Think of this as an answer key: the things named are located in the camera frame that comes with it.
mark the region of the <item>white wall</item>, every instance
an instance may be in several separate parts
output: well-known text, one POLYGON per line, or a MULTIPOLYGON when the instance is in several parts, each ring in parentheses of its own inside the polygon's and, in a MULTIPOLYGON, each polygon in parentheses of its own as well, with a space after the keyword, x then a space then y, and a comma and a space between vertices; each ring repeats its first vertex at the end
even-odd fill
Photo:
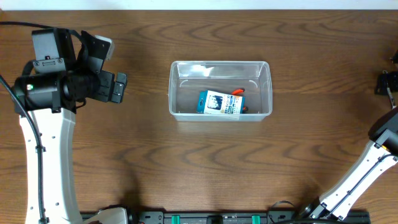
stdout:
POLYGON ((398 0, 0 0, 7 10, 398 9, 398 0))

